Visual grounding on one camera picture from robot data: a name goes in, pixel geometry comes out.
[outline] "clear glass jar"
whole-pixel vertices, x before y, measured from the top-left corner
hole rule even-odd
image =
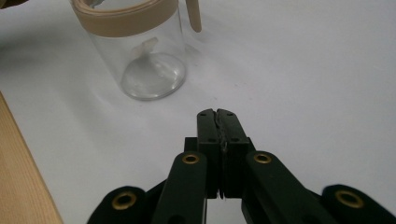
[[[187,1],[199,32],[198,2]],[[126,94],[150,100],[182,85],[187,69],[178,0],[73,0],[72,6]]]

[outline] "jar lid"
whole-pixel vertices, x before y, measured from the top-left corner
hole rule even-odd
[[[194,22],[191,21],[191,26],[195,27],[194,30],[201,31],[198,5],[195,4],[195,8],[190,9],[190,1],[187,0],[189,17],[191,18],[190,11],[193,11],[195,18]],[[114,2],[114,0],[108,3],[105,0],[72,0],[72,7],[81,25],[88,32],[106,37],[144,33],[167,21],[178,7],[178,0],[119,0],[116,5]]]

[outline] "metal bolt hole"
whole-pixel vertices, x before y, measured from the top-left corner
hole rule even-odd
[[[136,195],[131,191],[119,193],[112,202],[112,206],[116,210],[125,210],[136,203]]]
[[[187,164],[195,164],[199,161],[199,157],[194,154],[189,154],[183,157],[183,162]]]
[[[362,208],[364,206],[363,199],[352,191],[338,190],[335,192],[338,202],[352,208]]]
[[[265,164],[265,163],[270,163],[272,159],[268,155],[261,153],[254,155],[254,160],[256,162]]]

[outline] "lid handle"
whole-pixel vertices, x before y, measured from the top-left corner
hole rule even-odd
[[[187,11],[189,13],[190,25],[192,30],[199,33],[202,31],[201,14],[199,11],[198,0],[186,0]]]

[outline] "white table surface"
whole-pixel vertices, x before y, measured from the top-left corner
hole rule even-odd
[[[68,1],[0,10],[0,91],[65,223],[124,185],[164,180],[195,115],[233,111],[314,192],[343,183],[396,214],[396,1],[180,2],[189,73],[158,101],[118,89]],[[207,223],[245,223],[239,200]]]

